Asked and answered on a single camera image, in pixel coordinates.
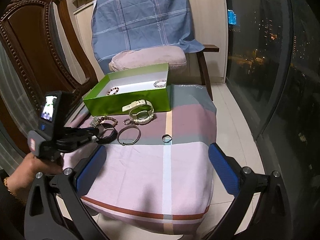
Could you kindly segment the person's left hand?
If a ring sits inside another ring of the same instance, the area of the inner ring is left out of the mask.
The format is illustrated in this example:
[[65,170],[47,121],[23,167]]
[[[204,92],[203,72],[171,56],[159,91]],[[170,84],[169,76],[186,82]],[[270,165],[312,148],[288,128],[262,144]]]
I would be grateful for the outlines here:
[[31,185],[37,173],[60,174],[62,172],[63,159],[59,158],[57,163],[41,160],[34,154],[25,156],[21,164],[12,175],[4,179],[4,186],[18,200],[27,202]]

